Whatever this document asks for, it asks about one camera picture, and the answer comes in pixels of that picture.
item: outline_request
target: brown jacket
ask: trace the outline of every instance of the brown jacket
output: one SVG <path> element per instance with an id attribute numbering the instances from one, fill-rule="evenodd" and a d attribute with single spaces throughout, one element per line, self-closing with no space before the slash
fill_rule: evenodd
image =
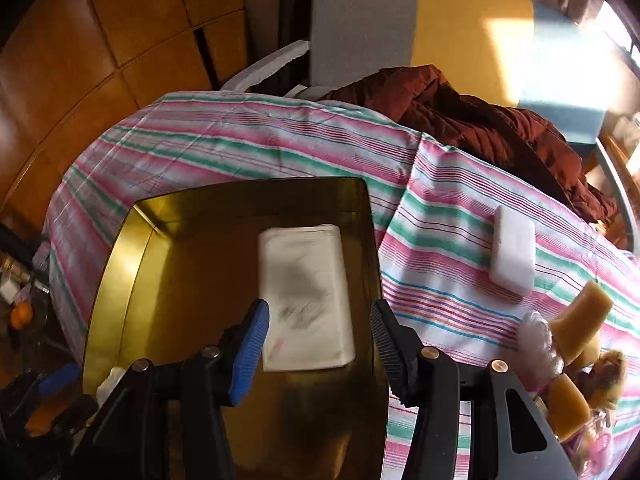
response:
<path id="1" fill-rule="evenodd" d="M 587 222 L 610 218 L 614 200 L 590 186 L 580 156 L 530 110 L 458 94 L 433 65 L 386 68 L 323 97 L 380 112 L 520 177 Z"/>

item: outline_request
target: chair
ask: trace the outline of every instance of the chair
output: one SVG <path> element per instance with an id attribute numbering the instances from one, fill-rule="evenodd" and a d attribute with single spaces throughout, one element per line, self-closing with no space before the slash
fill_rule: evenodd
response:
<path id="1" fill-rule="evenodd" d="M 308 41 L 281 48 L 222 89 L 246 91 L 307 52 L 306 86 L 286 96 L 316 100 L 380 68 L 434 64 L 462 94 L 553 121 L 581 156 L 596 153 L 640 254 L 629 199 L 597 139 L 615 85 L 607 38 L 530 0 L 312 0 Z M 601 70 L 587 70 L 594 64 Z"/>

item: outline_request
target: screw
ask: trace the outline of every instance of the screw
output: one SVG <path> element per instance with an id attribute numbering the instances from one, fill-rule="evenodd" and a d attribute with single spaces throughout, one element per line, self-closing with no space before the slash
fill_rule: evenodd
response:
<path id="1" fill-rule="evenodd" d="M 40 283 L 38 280 L 33 280 L 33 285 L 36 288 L 39 288 L 45 294 L 49 294 L 49 287 L 44 285 L 43 283 Z"/>
<path id="2" fill-rule="evenodd" d="M 217 346 L 205 346 L 200 353 L 206 359 L 215 359 L 220 355 L 220 348 Z"/>
<path id="3" fill-rule="evenodd" d="M 138 359 L 131 365 L 131 368 L 133 368 L 134 372 L 144 372 L 150 366 L 151 361 L 149 359 Z"/>
<path id="4" fill-rule="evenodd" d="M 498 372 L 499 374 L 503 374 L 509 369 L 509 367 L 507 366 L 507 363 L 505 363 L 501 359 L 496 359 L 495 361 L 491 361 L 491 368 L 493 368 L 494 371 Z"/>
<path id="5" fill-rule="evenodd" d="M 440 351 L 433 346 L 425 346 L 422 350 L 420 350 L 422 357 L 426 357 L 427 359 L 437 359 L 440 355 Z"/>

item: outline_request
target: white sponge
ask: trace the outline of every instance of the white sponge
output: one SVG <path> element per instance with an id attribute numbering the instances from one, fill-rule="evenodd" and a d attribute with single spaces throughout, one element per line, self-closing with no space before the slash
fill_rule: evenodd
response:
<path id="1" fill-rule="evenodd" d="M 269 303 L 265 371 L 319 370 L 356 357 L 340 228 L 271 228 L 260 235 L 260 296 Z"/>
<path id="2" fill-rule="evenodd" d="M 489 279 L 515 294 L 526 296 L 533 288 L 535 269 L 536 228 L 533 220 L 513 209 L 498 206 Z"/>

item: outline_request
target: striped tablecloth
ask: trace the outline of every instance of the striped tablecloth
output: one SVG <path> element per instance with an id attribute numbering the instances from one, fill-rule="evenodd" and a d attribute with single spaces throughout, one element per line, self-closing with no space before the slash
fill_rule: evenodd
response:
<path id="1" fill-rule="evenodd" d="M 54 307 L 78 359 L 102 268 L 133 202 L 217 182 L 312 175 L 366 180 L 385 298 L 425 343 L 460 362 L 517 362 L 516 327 L 528 310 L 551 318 L 587 280 L 599 282 L 615 301 L 603 345 L 625 351 L 630 362 L 614 430 L 619 462 L 640 428 L 638 268 L 519 179 L 428 134 L 335 102 L 178 92 L 100 136 L 66 172 L 46 221 Z M 500 204 L 536 223 L 535 290 L 523 300 L 488 280 Z M 390 396 L 383 478 L 400 478 L 415 417 Z M 460 428 L 456 477 L 466 478 L 464 404 Z"/>

